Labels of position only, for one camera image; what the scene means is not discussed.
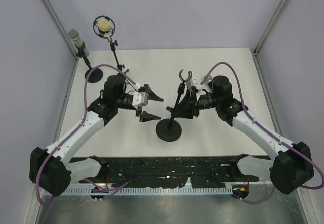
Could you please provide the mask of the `black round-base mic stand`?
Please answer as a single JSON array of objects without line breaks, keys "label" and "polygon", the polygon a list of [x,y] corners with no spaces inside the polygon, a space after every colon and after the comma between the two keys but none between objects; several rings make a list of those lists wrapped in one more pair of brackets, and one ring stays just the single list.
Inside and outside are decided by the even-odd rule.
[{"label": "black round-base mic stand", "polygon": [[175,121],[173,111],[177,109],[180,102],[180,98],[184,94],[185,84],[192,79],[192,71],[188,71],[188,77],[186,79],[182,77],[182,72],[183,70],[181,70],[178,74],[178,77],[181,80],[181,82],[177,89],[177,98],[174,107],[167,108],[167,110],[170,112],[170,118],[160,120],[156,125],[155,129],[157,136],[165,142],[174,142],[177,139],[179,139],[182,134],[181,125],[177,121]]}]

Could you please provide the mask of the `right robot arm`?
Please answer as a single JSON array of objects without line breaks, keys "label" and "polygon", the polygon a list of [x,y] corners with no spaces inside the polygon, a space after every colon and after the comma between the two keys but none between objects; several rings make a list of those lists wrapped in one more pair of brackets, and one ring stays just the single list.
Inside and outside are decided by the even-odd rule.
[{"label": "right robot arm", "polygon": [[167,107],[175,118],[193,119],[200,110],[214,108],[218,117],[241,131],[269,156],[269,159],[242,154],[229,168],[232,179],[239,181],[246,175],[270,180],[284,194],[289,194],[314,177],[309,147],[294,143],[258,121],[232,93],[232,84],[226,76],[209,78],[206,91],[191,81],[184,98],[176,108]]}]

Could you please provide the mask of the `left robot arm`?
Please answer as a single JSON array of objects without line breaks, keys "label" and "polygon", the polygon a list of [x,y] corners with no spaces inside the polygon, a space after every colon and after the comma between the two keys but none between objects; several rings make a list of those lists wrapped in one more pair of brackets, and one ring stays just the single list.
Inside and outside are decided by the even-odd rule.
[{"label": "left robot arm", "polygon": [[90,156],[85,160],[71,162],[76,152],[98,131],[105,127],[119,109],[134,110],[140,122],[158,120],[159,117],[142,108],[150,100],[162,102],[149,85],[136,85],[132,94],[126,93],[127,79],[121,74],[108,77],[100,96],[87,108],[79,123],[62,138],[46,149],[35,148],[30,157],[30,180],[57,197],[71,183],[93,178],[104,182],[108,178],[107,162]]}]

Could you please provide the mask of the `black tripod stand with shockmount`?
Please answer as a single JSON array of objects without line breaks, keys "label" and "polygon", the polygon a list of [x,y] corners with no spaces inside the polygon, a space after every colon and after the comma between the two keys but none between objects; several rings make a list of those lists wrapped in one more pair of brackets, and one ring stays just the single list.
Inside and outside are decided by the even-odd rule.
[{"label": "black tripod stand with shockmount", "polygon": [[[111,28],[110,28],[110,31],[109,31],[109,34],[108,34],[108,38],[104,38],[103,35],[101,35],[99,33],[99,29],[98,29],[98,22],[103,19],[103,18],[106,18],[107,20],[109,20],[110,22],[110,25],[111,25]],[[124,64],[120,64],[119,62],[119,59],[117,57],[117,53],[116,53],[116,47],[118,46],[118,42],[116,40],[113,40],[113,35],[115,34],[115,30],[116,30],[116,25],[115,25],[115,22],[108,16],[105,16],[105,15],[100,15],[98,17],[95,18],[94,22],[93,22],[93,25],[92,25],[92,28],[93,28],[93,32],[100,38],[102,39],[106,39],[108,42],[109,42],[109,45],[110,45],[110,48],[111,48],[111,51],[113,52],[113,55],[114,55],[114,58],[115,58],[115,61],[116,61],[116,64],[117,64],[117,68],[118,70],[120,70],[121,72],[123,72],[124,74],[126,74],[127,72],[129,72],[129,70],[125,70],[123,71],[123,69],[125,68]]]}]

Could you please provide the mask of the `cream condenser microphone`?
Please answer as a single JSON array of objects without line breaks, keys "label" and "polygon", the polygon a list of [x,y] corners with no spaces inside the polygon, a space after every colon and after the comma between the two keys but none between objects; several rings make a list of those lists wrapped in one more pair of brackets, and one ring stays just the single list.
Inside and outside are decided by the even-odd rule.
[{"label": "cream condenser microphone", "polygon": [[110,28],[110,22],[106,18],[103,18],[98,22],[99,33],[103,35],[104,38],[108,38]]}]

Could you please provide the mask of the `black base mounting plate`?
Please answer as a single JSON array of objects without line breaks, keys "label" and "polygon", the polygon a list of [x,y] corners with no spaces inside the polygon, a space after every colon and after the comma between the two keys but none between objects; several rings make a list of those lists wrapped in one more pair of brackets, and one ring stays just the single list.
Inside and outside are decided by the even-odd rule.
[{"label": "black base mounting plate", "polygon": [[104,168],[95,183],[130,188],[182,188],[191,181],[194,188],[224,187],[226,182],[257,182],[235,166],[235,156],[207,157],[102,157]]}]

